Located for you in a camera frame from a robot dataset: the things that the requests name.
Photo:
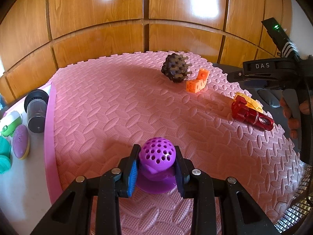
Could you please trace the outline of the yellow orange toy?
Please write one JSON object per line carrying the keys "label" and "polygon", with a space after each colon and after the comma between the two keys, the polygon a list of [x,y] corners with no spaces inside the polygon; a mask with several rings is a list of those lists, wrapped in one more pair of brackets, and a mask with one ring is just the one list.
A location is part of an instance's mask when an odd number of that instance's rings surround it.
{"label": "yellow orange toy", "polygon": [[236,99],[237,96],[241,96],[246,100],[246,102],[247,102],[246,106],[247,107],[254,109],[260,113],[263,113],[263,107],[258,101],[254,100],[253,98],[251,98],[249,96],[246,96],[244,93],[241,93],[241,92],[236,92],[234,99]]}

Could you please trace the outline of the red block toy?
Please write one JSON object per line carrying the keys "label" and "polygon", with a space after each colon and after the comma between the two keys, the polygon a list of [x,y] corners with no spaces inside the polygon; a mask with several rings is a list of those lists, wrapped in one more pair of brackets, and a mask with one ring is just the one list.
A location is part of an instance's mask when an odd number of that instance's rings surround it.
{"label": "red block toy", "polygon": [[246,99],[236,96],[231,105],[232,117],[240,122],[250,124],[261,130],[270,131],[274,128],[274,120],[269,116],[248,107]]}

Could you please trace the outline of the lilac oval patterned toy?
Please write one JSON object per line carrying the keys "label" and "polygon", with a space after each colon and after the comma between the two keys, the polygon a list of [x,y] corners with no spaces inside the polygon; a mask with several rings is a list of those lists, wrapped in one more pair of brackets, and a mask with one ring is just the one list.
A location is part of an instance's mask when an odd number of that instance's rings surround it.
{"label": "lilac oval patterned toy", "polygon": [[14,155],[19,159],[25,159],[29,154],[30,140],[29,132],[25,125],[18,125],[12,138],[12,148]]}

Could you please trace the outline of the purple perforated ball toy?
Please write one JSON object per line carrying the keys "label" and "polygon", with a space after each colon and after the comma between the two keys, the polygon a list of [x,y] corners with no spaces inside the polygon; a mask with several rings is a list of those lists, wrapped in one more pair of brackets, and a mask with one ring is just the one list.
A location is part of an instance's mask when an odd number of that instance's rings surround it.
{"label": "purple perforated ball toy", "polygon": [[139,152],[137,187],[149,194],[163,194],[174,189],[175,159],[176,150],[168,139],[148,139]]}

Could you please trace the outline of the teal green cup toy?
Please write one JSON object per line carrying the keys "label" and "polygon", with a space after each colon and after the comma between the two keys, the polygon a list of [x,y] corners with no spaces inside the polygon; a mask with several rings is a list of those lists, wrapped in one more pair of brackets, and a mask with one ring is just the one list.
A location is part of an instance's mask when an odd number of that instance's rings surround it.
{"label": "teal green cup toy", "polygon": [[11,168],[11,145],[3,136],[0,137],[0,174],[3,174]]}

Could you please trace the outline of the orange building block piece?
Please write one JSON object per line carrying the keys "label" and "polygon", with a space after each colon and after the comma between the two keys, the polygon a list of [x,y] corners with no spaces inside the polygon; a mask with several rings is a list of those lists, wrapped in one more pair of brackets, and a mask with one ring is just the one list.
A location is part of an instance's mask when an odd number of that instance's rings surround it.
{"label": "orange building block piece", "polygon": [[195,80],[186,81],[186,91],[197,93],[204,89],[207,84],[207,79],[209,78],[209,73],[209,70],[200,69]]}

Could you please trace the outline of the green white round toy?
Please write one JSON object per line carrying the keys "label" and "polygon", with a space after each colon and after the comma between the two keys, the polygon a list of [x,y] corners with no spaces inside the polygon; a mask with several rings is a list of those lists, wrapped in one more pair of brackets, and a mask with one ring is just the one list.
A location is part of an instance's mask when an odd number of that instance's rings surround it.
{"label": "green white round toy", "polygon": [[18,125],[22,124],[22,117],[18,111],[12,111],[1,119],[1,136],[13,136]]}

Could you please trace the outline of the brown spiky ball toy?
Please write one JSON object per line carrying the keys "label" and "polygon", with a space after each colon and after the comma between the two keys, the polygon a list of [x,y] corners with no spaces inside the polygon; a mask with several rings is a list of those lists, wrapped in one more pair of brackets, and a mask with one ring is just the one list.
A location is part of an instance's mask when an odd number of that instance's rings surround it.
{"label": "brown spiky ball toy", "polygon": [[190,65],[186,63],[187,60],[188,57],[176,53],[168,55],[161,67],[162,74],[174,83],[187,80],[192,73],[188,69]]}

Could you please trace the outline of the black grey cylinder container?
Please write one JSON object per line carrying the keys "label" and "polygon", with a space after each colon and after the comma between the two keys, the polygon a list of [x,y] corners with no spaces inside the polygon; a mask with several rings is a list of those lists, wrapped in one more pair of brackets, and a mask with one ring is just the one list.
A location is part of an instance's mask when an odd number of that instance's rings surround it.
{"label": "black grey cylinder container", "polygon": [[27,126],[33,133],[40,134],[45,129],[48,100],[49,95],[41,89],[31,91],[24,100]]}

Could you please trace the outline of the pink white shallow box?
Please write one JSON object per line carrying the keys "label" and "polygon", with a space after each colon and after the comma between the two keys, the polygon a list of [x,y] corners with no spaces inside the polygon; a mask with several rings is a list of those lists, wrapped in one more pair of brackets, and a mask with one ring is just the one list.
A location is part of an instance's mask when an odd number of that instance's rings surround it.
{"label": "pink white shallow box", "polygon": [[18,234],[30,234],[51,207],[45,173],[44,134],[29,133],[28,156],[11,153],[11,169],[1,174],[1,210]]}

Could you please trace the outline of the pink foam puzzle mat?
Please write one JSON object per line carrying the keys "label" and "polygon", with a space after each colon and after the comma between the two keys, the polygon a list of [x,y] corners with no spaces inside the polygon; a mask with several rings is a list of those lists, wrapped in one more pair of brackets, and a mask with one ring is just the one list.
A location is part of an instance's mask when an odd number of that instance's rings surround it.
{"label": "pink foam puzzle mat", "polygon": [[237,178],[279,232],[287,230],[303,214],[291,203],[304,166],[281,110],[264,108],[275,121],[269,132],[234,120],[230,104],[240,85],[199,55],[187,56],[193,78],[200,69],[210,73],[197,94],[161,73],[166,52],[81,61],[52,76],[45,131],[50,200],[77,176],[100,176],[134,144],[160,136],[210,176]]}

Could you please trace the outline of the wooden wall cabinet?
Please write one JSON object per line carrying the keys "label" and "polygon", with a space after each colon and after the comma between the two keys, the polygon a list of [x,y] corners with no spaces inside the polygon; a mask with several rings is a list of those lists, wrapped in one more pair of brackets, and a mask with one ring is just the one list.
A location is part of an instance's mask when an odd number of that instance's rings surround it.
{"label": "wooden wall cabinet", "polygon": [[240,67],[275,57],[262,21],[286,32],[291,0],[13,0],[1,17],[1,95],[12,102],[60,68],[114,54],[175,51]]}

